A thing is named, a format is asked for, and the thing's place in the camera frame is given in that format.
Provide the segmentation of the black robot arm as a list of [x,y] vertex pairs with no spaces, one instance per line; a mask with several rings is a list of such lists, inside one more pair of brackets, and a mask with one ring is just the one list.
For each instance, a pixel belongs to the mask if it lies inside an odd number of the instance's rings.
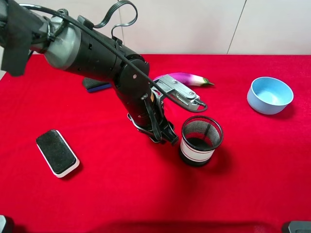
[[32,52],[41,53],[56,69],[111,83],[133,124],[153,141],[178,141],[157,96],[163,90],[149,78],[149,64],[88,19],[73,19],[65,9],[3,0],[0,45],[1,69],[10,75],[23,75]]

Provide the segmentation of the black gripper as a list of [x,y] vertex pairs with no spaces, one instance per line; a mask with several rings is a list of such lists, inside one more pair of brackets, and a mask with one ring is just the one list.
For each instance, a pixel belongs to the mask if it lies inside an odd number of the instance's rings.
[[174,132],[173,124],[164,116],[158,117],[157,111],[146,110],[145,114],[130,115],[127,118],[132,122],[137,131],[147,135],[155,143],[177,143],[178,136]]

